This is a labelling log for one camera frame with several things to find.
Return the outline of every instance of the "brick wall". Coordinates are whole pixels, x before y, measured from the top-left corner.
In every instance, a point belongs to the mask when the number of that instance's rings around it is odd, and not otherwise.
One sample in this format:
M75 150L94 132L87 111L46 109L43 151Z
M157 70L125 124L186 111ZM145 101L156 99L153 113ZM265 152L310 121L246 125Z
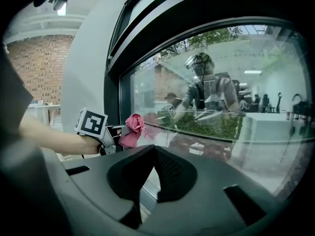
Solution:
M179 98L185 96L189 83L176 73L159 64L155 66L155 78L156 100L164 101L170 92L175 93Z
M8 54L34 100L60 104L63 69L73 36L49 35L8 44Z

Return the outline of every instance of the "pink cloth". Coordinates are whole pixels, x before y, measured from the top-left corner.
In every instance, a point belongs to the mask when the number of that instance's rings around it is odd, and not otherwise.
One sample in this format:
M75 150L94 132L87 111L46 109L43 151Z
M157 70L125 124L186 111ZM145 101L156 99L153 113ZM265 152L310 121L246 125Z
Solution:
M145 126L143 119L139 114L132 114L127 120L126 125L133 131L125 136L119 138L118 143L125 148L135 148L137 147L137 141L141 136L141 132L144 132L144 137L146 137Z

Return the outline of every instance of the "glass window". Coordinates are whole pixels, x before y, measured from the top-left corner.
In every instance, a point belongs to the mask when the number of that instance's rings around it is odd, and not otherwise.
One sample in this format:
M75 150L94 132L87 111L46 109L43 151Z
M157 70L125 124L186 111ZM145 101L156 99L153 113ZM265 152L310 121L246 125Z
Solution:
M215 158L284 200L314 146L306 53L299 33L277 26L198 34L126 75L122 90L131 100L122 99L122 109L144 118L139 146ZM155 170L145 187L159 191Z

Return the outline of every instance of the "human arm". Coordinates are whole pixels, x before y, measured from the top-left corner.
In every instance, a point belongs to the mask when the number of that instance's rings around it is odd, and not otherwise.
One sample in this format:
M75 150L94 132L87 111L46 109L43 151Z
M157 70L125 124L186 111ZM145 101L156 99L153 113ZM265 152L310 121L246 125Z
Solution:
M188 89L186 91L185 97L183 98L183 101L181 104L176 108L176 114L173 117L172 123L176 124L181 118L184 117L185 113L187 112L187 109L192 102L192 100L195 97L195 90L193 88L195 85L189 85Z
M19 127L22 137L35 140L40 147L61 154L98 154L99 142L89 136L80 136L54 130L38 119L24 115Z

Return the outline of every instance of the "white wall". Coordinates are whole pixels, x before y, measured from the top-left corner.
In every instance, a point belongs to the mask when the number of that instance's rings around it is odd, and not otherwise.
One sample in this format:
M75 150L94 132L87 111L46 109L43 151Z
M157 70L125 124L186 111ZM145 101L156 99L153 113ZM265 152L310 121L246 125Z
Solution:
M258 93L261 97L260 103L262 103L263 95L267 94L273 107L277 106L278 93L281 92L280 112L282 110L291 111L292 104L300 101L299 98L296 98L292 103L292 98L296 93L299 93L303 100L307 96L306 78L302 66L299 63L278 64L273 71L263 71L251 90L252 95Z
M101 0L76 34L62 84L63 129L74 133L84 107L103 113L105 62L115 23L126 0Z

